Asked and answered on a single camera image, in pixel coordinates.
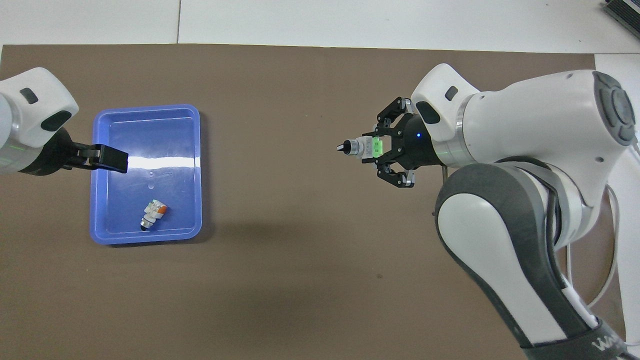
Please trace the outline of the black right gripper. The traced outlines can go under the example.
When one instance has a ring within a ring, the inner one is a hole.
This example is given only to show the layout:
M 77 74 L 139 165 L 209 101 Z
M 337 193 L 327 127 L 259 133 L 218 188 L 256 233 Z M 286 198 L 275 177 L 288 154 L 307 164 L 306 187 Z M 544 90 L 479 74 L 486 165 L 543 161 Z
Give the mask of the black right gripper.
M 398 147 L 402 149 L 389 150 L 375 160 L 377 177 L 395 187 L 413 188 L 414 170 L 443 164 L 435 152 L 423 119 L 414 114 L 409 98 L 399 96 L 377 115 L 375 136 L 397 138 Z M 400 164 L 404 171 L 393 170 L 393 164 Z

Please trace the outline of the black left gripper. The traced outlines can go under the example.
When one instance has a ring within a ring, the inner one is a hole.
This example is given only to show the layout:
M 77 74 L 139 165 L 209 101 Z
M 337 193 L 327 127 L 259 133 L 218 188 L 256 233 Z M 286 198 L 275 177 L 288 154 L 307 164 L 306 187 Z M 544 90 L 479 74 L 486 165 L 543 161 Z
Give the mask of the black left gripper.
M 84 170 L 106 170 L 126 174 L 129 154 L 104 144 L 75 143 L 66 128 L 60 128 L 42 147 L 36 159 L 20 170 L 33 176 L 47 176 L 74 166 Z

